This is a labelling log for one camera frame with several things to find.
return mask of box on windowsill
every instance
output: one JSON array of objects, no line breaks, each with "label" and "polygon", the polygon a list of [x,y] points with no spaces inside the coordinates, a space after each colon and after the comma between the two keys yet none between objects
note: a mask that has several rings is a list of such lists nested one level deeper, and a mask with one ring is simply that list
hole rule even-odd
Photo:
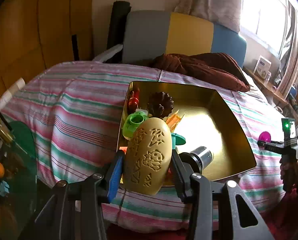
[{"label": "box on windowsill", "polygon": [[255,66],[254,74],[261,77],[262,79],[265,79],[270,69],[270,66],[271,62],[265,59],[263,56],[260,56]]}]

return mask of bed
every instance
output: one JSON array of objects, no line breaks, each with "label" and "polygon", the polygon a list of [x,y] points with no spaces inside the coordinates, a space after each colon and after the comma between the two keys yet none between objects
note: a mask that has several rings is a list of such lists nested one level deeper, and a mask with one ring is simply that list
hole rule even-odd
[{"label": "bed", "polygon": [[[259,212],[271,209],[284,195],[280,155],[261,151],[259,134],[283,140],[282,115],[270,106],[252,79],[247,93],[233,92],[181,74],[98,61],[65,62],[46,70],[18,91],[2,110],[8,121],[26,123],[37,150],[38,177],[52,187],[58,180],[81,181],[110,162],[115,154],[125,94],[132,81],[175,82],[215,89],[228,104],[253,150],[257,167],[239,185]],[[146,196],[118,190],[103,204],[106,220],[139,232],[177,230],[188,226],[190,206],[173,187]],[[214,204],[214,229],[217,229]]]}]

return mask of teal plastic piece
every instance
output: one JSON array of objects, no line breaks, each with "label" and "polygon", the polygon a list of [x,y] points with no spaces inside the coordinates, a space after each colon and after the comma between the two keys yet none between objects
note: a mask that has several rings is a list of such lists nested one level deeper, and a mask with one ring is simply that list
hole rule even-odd
[{"label": "teal plastic piece", "polygon": [[186,143],[185,137],[177,133],[171,133],[172,149],[176,149],[176,145],[184,145]]},{"label": "teal plastic piece", "polygon": [[149,117],[142,111],[137,111],[127,117],[125,124],[122,127],[124,138],[130,140],[135,130]]}]

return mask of green plastic toy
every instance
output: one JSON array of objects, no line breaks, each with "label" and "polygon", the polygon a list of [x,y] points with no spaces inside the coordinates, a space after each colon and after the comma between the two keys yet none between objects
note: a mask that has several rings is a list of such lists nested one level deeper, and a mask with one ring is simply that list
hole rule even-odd
[{"label": "green plastic toy", "polygon": [[149,117],[147,116],[147,114],[142,111],[137,111],[133,114],[130,114],[122,127],[122,134],[124,138],[130,140],[138,126],[141,125],[148,118]]}]

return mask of lens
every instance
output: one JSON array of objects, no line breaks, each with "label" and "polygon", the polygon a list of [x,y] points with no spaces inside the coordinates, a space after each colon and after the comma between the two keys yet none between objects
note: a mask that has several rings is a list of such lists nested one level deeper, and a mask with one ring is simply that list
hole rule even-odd
[{"label": "lens", "polygon": [[189,153],[180,153],[179,157],[183,162],[190,164],[193,172],[200,174],[213,160],[212,152],[204,146],[200,146]]}]

